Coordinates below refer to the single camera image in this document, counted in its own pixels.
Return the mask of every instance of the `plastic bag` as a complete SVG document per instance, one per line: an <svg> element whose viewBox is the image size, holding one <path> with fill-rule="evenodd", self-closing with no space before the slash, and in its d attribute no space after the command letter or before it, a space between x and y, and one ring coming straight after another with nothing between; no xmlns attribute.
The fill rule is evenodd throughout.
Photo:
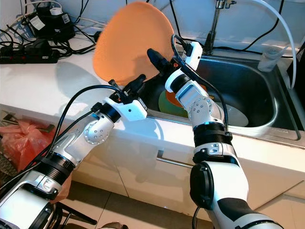
<svg viewBox="0 0 305 229"><path fill-rule="evenodd" d="M11 159L18 172L23 170L45 147L54 136L54 131L41 132L37 128L44 128L31 121L18 120L19 125L0 127L2 146L5 155ZM71 185L71 175L63 183L61 192L53 202L65 199Z"/></svg>

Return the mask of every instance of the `orange plate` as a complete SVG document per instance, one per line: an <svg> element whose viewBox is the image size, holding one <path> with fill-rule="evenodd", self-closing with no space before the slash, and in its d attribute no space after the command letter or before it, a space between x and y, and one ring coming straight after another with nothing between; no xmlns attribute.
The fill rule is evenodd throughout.
<svg viewBox="0 0 305 229"><path fill-rule="evenodd" d="M206 87L204 85L200 85L205 91L206 91ZM168 101L171 102L171 104L175 105L175 106L178 106L178 107L183 107L181 106L181 104L178 102L178 100L176 99L176 94L174 92L168 92L166 91L165 92L165 95L166 95L166 98Z"/></svg>
<svg viewBox="0 0 305 229"><path fill-rule="evenodd" d="M126 85L145 74L147 80L158 74L146 54L149 48L167 60L173 56L173 28L153 5L134 2L120 9L107 24L96 44L93 67L105 81L114 79Z"/></svg>

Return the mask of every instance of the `kitchen counter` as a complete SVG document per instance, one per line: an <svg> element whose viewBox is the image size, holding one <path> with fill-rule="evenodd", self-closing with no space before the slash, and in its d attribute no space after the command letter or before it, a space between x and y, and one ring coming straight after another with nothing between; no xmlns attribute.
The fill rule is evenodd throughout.
<svg viewBox="0 0 305 229"><path fill-rule="evenodd" d="M86 41L73 39L74 49L88 45ZM215 51L215 55L230 55L248 59L259 59L256 54ZM56 123L69 99L83 87L107 84L96 76L92 66L93 52L73 55L57 64L4 64L0 65L0 108L12 112L22 110L25 117L35 114L38 120ZM281 69L289 62L279 63ZM96 102L112 93L108 89L95 89L81 95L68 112L67 118L75 120L87 112ZM194 147L190 125L147 118L128 123L120 120L115 124L112 136L143 137L163 140L187 147ZM242 163L285 168L294 176L305 177L305 150L270 143L254 138L234 135L233 145Z"/></svg>

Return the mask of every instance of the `faucet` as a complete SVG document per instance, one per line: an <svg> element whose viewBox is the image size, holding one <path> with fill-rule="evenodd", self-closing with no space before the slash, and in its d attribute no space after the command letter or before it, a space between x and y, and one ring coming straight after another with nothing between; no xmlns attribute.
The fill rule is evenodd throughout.
<svg viewBox="0 0 305 229"><path fill-rule="evenodd" d="M205 40L205 44L203 48L204 54L211 55L213 53L213 45L216 35L216 26L217 26L220 10L223 8L229 9L231 5L236 3L237 2L233 0L216 0L215 14L212 23L212 28Z"/></svg>

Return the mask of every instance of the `sink basin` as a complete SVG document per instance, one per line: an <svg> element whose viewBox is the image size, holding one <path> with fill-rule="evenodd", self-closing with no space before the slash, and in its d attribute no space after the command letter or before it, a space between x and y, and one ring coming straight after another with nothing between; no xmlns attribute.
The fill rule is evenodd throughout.
<svg viewBox="0 0 305 229"><path fill-rule="evenodd" d="M247 117L247 126L230 125L229 131L305 148L304 138L301 137L304 132L296 126L278 68L262 73L257 65L255 60L202 56L196 72L222 93L227 105ZM160 112L158 100L164 90L164 82L158 78L145 82L140 97L148 107L148 116L189 124L187 118ZM207 92L215 102L220 101L213 90L207 88Z"/></svg>

